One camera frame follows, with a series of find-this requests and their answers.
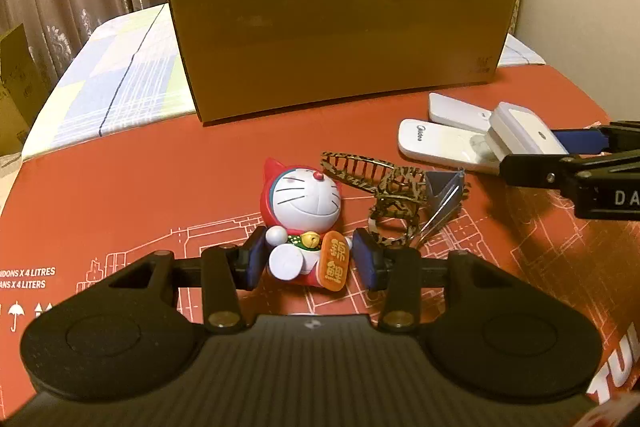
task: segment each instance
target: red ear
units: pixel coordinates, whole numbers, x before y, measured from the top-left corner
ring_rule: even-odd
[[[264,162],[264,181],[265,183],[268,180],[275,178],[278,174],[283,172],[285,169],[284,165],[273,158],[267,158]]]

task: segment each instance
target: ribbed gray surface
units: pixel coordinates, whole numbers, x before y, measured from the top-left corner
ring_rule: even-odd
[[[6,425],[566,427],[592,406],[586,397],[538,406],[482,399],[447,381],[414,340],[378,333],[364,315],[263,315],[248,331],[208,340],[162,389],[96,405],[41,394]]]

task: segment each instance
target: red table surface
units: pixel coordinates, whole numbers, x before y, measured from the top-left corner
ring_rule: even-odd
[[[442,92],[486,108],[524,105],[551,128],[608,121],[549,66],[503,68],[491,84]],[[420,92],[208,127],[193,115],[25,163],[0,219],[0,283],[37,280],[41,287],[0,288],[0,413],[11,414],[33,394],[18,343],[37,305],[55,305],[153,250],[191,257],[209,245],[244,241],[261,222],[258,197],[268,156],[285,165],[319,166],[321,152],[332,150],[411,164],[398,152],[398,125],[404,118],[426,120],[427,113],[428,95]],[[627,333],[640,316],[638,226],[576,219],[571,203],[556,193],[506,187],[495,176],[468,174],[467,182],[470,193],[460,216],[424,255],[470,250],[580,310],[603,335],[600,376],[612,389],[630,386],[636,377],[631,357],[640,351],[635,330]],[[372,200],[352,188],[344,196],[348,232],[364,224]],[[433,319],[444,309],[442,291],[423,295],[423,320]],[[265,275],[257,290],[242,293],[241,303],[247,315],[366,312],[375,318],[382,298],[364,291],[352,268],[347,287],[337,294]],[[24,316],[9,313],[16,302]],[[199,291],[181,290],[178,309],[201,321]],[[598,397],[606,394],[600,387]]]

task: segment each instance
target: cat figurine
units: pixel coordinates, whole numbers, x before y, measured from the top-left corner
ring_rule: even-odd
[[[295,284],[342,289],[351,241],[332,230],[341,207],[340,188],[324,173],[268,158],[260,212],[268,227],[266,241],[273,247],[271,275]]]

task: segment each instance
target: cardboard box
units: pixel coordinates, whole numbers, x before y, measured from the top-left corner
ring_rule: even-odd
[[[203,122],[385,91],[488,82],[514,3],[169,0]]]
[[[29,53],[24,27],[0,36],[0,155],[22,150],[49,93]]]

